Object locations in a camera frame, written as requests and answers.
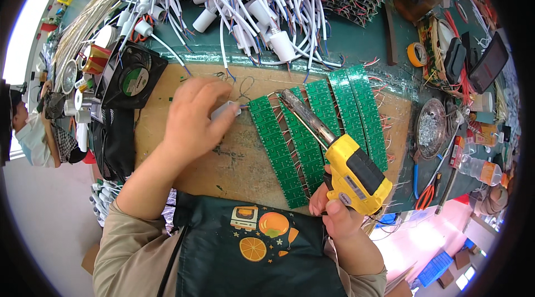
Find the cartoon oven print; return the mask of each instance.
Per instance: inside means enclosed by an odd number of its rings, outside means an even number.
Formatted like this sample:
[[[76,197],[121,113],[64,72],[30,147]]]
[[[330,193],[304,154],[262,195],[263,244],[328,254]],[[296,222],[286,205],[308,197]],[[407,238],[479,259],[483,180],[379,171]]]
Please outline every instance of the cartoon oven print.
[[[236,230],[244,228],[246,231],[256,230],[258,207],[235,207],[232,210],[231,226]]]

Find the red box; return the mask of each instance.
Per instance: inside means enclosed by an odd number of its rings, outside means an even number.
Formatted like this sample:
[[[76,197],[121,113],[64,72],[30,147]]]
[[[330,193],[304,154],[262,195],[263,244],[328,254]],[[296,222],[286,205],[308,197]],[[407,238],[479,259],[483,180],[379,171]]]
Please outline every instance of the red box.
[[[455,136],[453,141],[453,150],[451,151],[451,158],[449,159],[449,165],[455,169],[459,168],[461,163],[461,156],[465,150],[465,139],[459,135]]]

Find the orange slice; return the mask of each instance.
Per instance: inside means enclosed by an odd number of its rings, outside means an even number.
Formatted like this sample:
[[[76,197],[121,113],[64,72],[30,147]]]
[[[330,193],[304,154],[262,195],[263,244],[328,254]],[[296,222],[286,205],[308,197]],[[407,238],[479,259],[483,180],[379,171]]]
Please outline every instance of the orange slice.
[[[258,238],[243,238],[240,240],[240,252],[247,260],[258,262],[266,256],[266,244]]]

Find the dark green apron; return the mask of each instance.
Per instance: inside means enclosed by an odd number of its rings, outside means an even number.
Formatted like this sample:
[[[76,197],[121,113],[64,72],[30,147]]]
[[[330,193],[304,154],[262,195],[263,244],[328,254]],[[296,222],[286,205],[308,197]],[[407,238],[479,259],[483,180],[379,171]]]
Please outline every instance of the dark green apron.
[[[321,218],[177,192],[176,296],[346,296]]]

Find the green circuit board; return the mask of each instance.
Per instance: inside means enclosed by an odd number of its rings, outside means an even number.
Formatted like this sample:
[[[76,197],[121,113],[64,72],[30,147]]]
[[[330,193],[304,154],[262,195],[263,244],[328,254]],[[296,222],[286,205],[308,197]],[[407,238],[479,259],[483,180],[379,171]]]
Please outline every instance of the green circuit board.
[[[301,180],[268,97],[252,100],[248,106],[288,207],[294,209],[307,205]]]
[[[342,119],[342,124],[344,124],[345,132],[368,154],[368,145],[366,145],[366,138],[362,128],[361,115],[358,112],[357,102],[349,83],[346,69],[329,72],[327,75],[338,104],[338,110],[340,111],[340,118]]]
[[[305,83],[304,89],[307,91],[308,102],[312,112],[329,127],[332,133],[340,136],[340,127],[338,125],[338,118],[334,109],[333,100],[331,97],[331,89],[326,79]],[[324,163],[330,164],[325,158],[325,149],[322,148]]]
[[[304,102],[298,86],[290,90]],[[319,143],[280,100],[279,104],[283,110],[284,119],[290,131],[308,191],[312,195],[323,182],[323,158],[319,150]]]
[[[388,162],[383,128],[366,70],[364,66],[358,65],[349,68],[346,72],[361,116],[366,144],[368,145],[368,156],[381,172],[385,172],[388,169]]]

